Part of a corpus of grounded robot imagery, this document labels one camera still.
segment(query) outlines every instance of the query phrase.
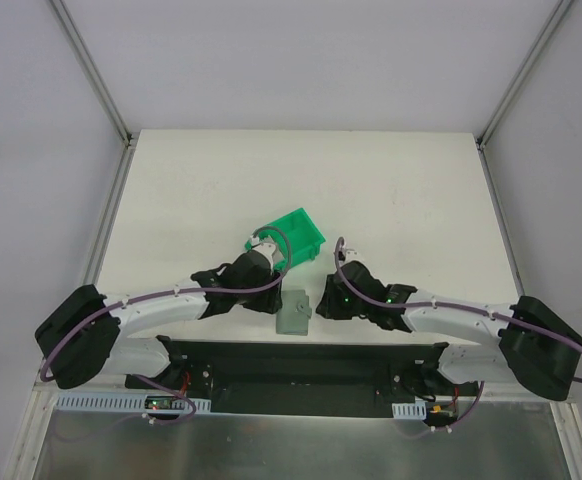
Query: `green plastic box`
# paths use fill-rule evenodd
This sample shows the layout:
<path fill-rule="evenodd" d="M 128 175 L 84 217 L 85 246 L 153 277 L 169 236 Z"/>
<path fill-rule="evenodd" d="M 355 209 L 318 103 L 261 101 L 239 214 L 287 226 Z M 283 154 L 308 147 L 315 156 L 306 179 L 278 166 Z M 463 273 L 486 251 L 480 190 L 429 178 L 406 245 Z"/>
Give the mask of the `green plastic box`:
<path fill-rule="evenodd" d="M 320 245 L 325 242 L 324 237 L 317 229 L 304 208 L 297 210 L 278 218 L 274 222 L 269 222 L 267 225 L 273 225 L 282 230 L 291 244 L 291 268 L 296 265 L 313 260 L 320 253 Z M 287 264 L 287 251 L 284 240 L 279 233 L 271 230 L 265 230 L 258 235 L 261 239 L 271 237 L 279 246 L 284 260 L 275 264 L 276 270 L 282 270 Z M 247 241 L 245 244 L 247 250 L 251 249 L 251 244 Z"/>

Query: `white tabletop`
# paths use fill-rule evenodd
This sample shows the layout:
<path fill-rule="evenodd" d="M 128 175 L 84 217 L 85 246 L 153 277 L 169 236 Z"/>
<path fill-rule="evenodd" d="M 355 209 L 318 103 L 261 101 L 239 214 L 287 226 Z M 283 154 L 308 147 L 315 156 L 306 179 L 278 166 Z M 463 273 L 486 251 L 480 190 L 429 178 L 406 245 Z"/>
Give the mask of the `white tabletop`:
<path fill-rule="evenodd" d="M 103 293 L 173 285 L 232 262 L 251 232 L 304 207 L 326 238 L 283 289 L 315 310 L 338 236 L 384 283 L 514 302 L 513 276 L 470 134 L 144 130 L 98 281 Z M 235 307 L 140 336 L 217 341 L 431 343 L 366 320 L 313 314 L 308 336 L 277 335 L 275 316 Z"/>

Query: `metal floor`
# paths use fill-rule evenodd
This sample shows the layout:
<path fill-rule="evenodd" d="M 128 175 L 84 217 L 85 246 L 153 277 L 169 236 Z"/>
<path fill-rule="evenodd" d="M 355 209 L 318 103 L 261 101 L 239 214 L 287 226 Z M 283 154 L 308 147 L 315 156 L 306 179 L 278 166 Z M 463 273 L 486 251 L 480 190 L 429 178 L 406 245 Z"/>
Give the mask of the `metal floor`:
<path fill-rule="evenodd" d="M 75 438 L 123 416 L 56 411 L 52 424 Z M 421 430 L 420 422 L 347 418 L 200 415 L 165 427 L 136 418 L 76 443 L 48 433 L 35 478 L 570 478 L 549 404 L 483 402 L 451 434 L 407 438 Z"/>

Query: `white wall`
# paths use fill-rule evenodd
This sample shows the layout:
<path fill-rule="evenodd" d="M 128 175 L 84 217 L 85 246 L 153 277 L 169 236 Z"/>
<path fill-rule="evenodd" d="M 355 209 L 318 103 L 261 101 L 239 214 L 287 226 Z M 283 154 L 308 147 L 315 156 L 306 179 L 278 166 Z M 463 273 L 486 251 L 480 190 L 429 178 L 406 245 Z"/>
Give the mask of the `white wall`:
<path fill-rule="evenodd" d="M 485 126 L 557 0 L 68 0 L 133 131 Z"/>
<path fill-rule="evenodd" d="M 487 158 L 525 288 L 582 334 L 582 1 L 488 145 Z M 582 409 L 582 387 L 576 394 Z"/>
<path fill-rule="evenodd" d="M 121 144 L 43 1 L 0 1 L 0 477 Z"/>

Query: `wire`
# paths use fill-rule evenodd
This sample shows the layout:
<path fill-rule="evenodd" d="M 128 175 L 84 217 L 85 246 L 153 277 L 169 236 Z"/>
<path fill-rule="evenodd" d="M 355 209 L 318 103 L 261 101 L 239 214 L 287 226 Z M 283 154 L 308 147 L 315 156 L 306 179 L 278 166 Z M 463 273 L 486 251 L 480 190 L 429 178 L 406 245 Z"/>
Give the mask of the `wire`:
<path fill-rule="evenodd" d="M 450 433 L 450 427 L 456 427 L 460 422 L 465 421 L 469 416 L 471 416 L 473 414 L 473 412 L 475 411 L 475 407 L 478 405 L 478 403 L 480 402 L 480 399 L 482 398 L 482 394 L 484 393 L 484 382 L 480 382 L 480 386 L 478 387 L 478 393 L 476 394 L 475 398 L 473 399 L 473 402 L 471 403 L 471 405 L 469 405 L 469 408 L 467 408 L 462 415 L 460 415 L 458 417 L 458 419 L 453 422 L 451 425 L 449 425 L 448 427 L 435 427 L 435 428 L 427 428 L 426 430 L 423 430 L 419 433 L 416 433 L 415 435 L 409 435 L 407 433 L 404 433 L 402 431 L 400 431 L 398 428 L 396 428 L 396 431 L 404 438 L 406 438 L 407 440 L 417 440 L 419 438 L 422 437 L 426 437 L 427 435 L 429 435 L 430 433 L 435 433 L 435 432 L 442 432 L 442 431 L 446 431 Z"/>
<path fill-rule="evenodd" d="M 190 419 L 191 417 L 193 417 L 193 415 L 195 415 L 195 413 L 197 412 L 197 407 L 195 406 L 195 403 L 193 403 L 189 398 L 185 397 L 184 394 L 180 391 L 180 392 L 176 392 L 175 390 L 171 390 L 169 388 L 163 387 L 162 385 L 154 382 L 153 380 L 145 377 L 144 375 L 133 375 L 134 377 L 136 377 L 138 380 L 146 383 L 147 385 L 149 385 L 150 387 L 153 387 L 157 390 L 161 390 L 165 393 L 168 393 L 169 395 L 173 395 L 176 398 L 179 398 L 180 400 L 184 400 L 184 402 L 189 406 L 189 408 L 191 409 L 191 411 L 189 413 L 187 413 L 186 415 L 180 415 L 178 418 L 176 418 L 175 420 L 163 420 L 160 418 L 156 418 L 156 417 L 152 417 L 151 419 L 151 423 L 155 423 L 157 425 L 161 425 L 161 426 L 166 426 L 166 425 L 178 425 L 180 423 L 184 423 L 186 422 L 188 419 Z M 115 427 L 117 427 L 118 425 L 127 422 L 128 420 L 131 420 L 133 418 L 144 418 L 145 414 L 142 413 L 132 413 L 130 415 L 125 415 L 124 417 L 118 418 L 117 420 L 115 420 L 114 422 L 109 423 L 108 425 L 102 427 L 99 430 L 96 430 L 95 432 L 90 432 L 87 433 L 86 435 L 82 435 L 81 437 L 73 437 L 73 438 L 68 438 L 68 437 L 63 437 L 62 435 L 60 435 L 57 431 L 57 418 L 54 415 L 51 418 L 51 423 L 49 425 L 49 430 L 51 432 L 51 435 L 58 439 L 59 441 L 63 442 L 63 443 L 78 443 L 78 442 L 83 442 L 85 440 L 89 440 L 91 438 L 97 437 L 98 435 L 102 435 L 103 433 L 106 433 L 110 430 L 113 430 Z"/>
<path fill-rule="evenodd" d="M 458 413 L 458 398 L 460 397 L 460 389 L 458 387 L 453 387 L 453 401 L 451 405 L 453 405 L 453 410 L 455 413 Z"/>
<path fill-rule="evenodd" d="M 184 372 L 184 383 L 182 384 L 182 388 L 180 389 L 180 393 L 182 395 L 187 393 L 187 388 L 189 388 L 190 381 L 191 381 L 191 375 L 189 375 L 189 372 Z"/>
<path fill-rule="evenodd" d="M 287 263 L 286 263 L 284 269 L 282 269 L 282 271 L 280 272 L 280 276 L 278 278 L 276 278 L 275 280 L 273 280 L 270 283 L 267 283 L 266 285 L 263 285 L 261 287 L 255 287 L 255 288 L 192 287 L 192 288 L 180 289 L 177 291 L 177 294 L 229 293 L 229 294 L 233 294 L 233 295 L 245 295 L 245 294 L 248 295 L 248 294 L 264 292 L 265 290 L 273 288 L 276 285 L 278 285 L 279 283 L 281 283 L 282 279 L 284 278 L 284 276 L 287 274 L 287 272 L 291 268 L 291 243 L 289 242 L 289 239 L 287 238 L 286 234 L 281 229 L 279 229 L 278 227 L 274 227 L 272 225 L 267 225 L 267 226 L 258 228 L 257 230 L 255 230 L 253 232 L 253 236 L 257 236 L 260 232 L 265 231 L 265 230 L 273 230 L 273 231 L 277 232 L 278 234 L 280 234 L 280 236 L 282 237 L 282 240 L 284 241 L 285 246 L 286 246 Z M 161 292 L 147 293 L 144 295 L 139 295 L 137 297 L 133 297 L 133 298 L 128 299 L 126 304 L 127 305 L 134 305 L 136 303 L 146 302 L 148 300 L 154 300 L 156 298 L 170 297 L 174 294 L 176 294 L 176 291 L 174 291 L 173 289 L 164 290 Z M 123 306 L 125 306 L 125 304 L 121 301 L 116 302 L 112 305 L 108 305 L 104 308 L 101 308 L 97 312 L 94 312 L 91 315 L 87 316 L 84 320 L 82 320 L 75 327 L 73 327 L 69 331 L 69 333 L 67 333 L 64 336 L 64 338 L 62 338 L 62 340 L 60 340 L 58 342 L 58 344 L 55 346 L 55 348 L 53 350 L 51 350 L 51 353 L 49 354 L 49 356 L 46 358 L 46 360 L 42 364 L 42 368 L 40 369 L 40 380 L 42 380 L 43 382 L 51 382 L 52 380 L 55 379 L 55 377 L 48 374 L 49 369 L 51 368 L 51 364 L 56 359 L 58 354 L 62 351 L 62 349 L 67 345 L 67 343 L 69 343 L 69 341 L 71 341 L 71 339 L 73 337 L 75 337 L 84 327 L 89 325 L 91 322 L 95 322 L 105 313 L 109 313 L 112 310 L 116 310 L 116 309 L 121 308 Z"/>
<path fill-rule="evenodd" d="M 376 307 L 382 307 L 382 308 L 422 308 L 422 307 L 433 307 L 434 306 L 433 303 L 431 303 L 431 302 L 382 303 L 382 302 L 378 302 L 377 300 L 374 300 L 373 298 L 360 292 L 357 288 L 355 288 L 351 284 L 351 282 L 349 282 L 349 280 L 345 277 L 344 272 L 342 272 L 342 266 L 340 265 L 339 255 L 342 252 L 343 245 L 344 245 L 344 238 L 343 237 L 338 238 L 338 241 L 335 244 L 335 251 L 333 252 L 333 258 L 335 260 L 336 271 L 338 272 L 338 275 L 340 276 L 340 278 L 342 279 L 344 284 L 349 288 L 349 290 L 351 290 L 351 292 L 353 292 L 355 295 L 360 297 L 362 300 L 364 300 L 367 303 L 370 303 L 371 305 L 375 305 Z M 521 327 L 521 328 L 524 328 L 526 330 L 530 330 L 532 332 L 539 333 L 540 335 L 544 335 L 545 337 L 549 337 L 553 340 L 556 340 L 560 343 L 563 343 L 564 345 L 572 348 L 573 350 L 578 352 L 580 355 L 582 355 L 582 346 L 579 345 L 578 343 L 574 342 L 570 338 L 559 335 L 555 332 L 552 332 L 551 330 L 547 330 L 546 328 L 538 327 L 538 326 L 533 325 L 531 323 L 523 322 L 522 320 L 518 320 L 517 318 L 509 317 L 507 315 L 503 315 L 503 314 L 497 313 L 497 312 L 490 314 L 488 311 L 486 311 L 482 308 L 472 307 L 469 305 L 462 305 L 460 303 L 436 302 L 435 306 L 438 308 L 449 308 L 452 310 L 460 310 L 463 312 L 475 313 L 477 315 L 482 315 L 483 317 L 493 316 L 493 318 L 497 318 L 498 320 L 503 320 L 503 321 L 508 322 L 508 323 L 515 325 L 517 327 Z M 582 378 L 574 377 L 573 381 L 577 382 L 577 383 L 582 383 Z"/>
<path fill-rule="evenodd" d="M 404 390 L 406 390 L 407 393 L 410 393 L 414 397 L 418 397 L 420 400 L 424 400 L 425 402 L 435 402 L 436 401 L 435 395 L 426 395 L 426 394 L 422 395 L 422 394 L 416 392 L 413 388 L 409 387 L 404 382 L 401 382 L 400 385 L 402 385 L 402 388 L 404 388 Z"/>

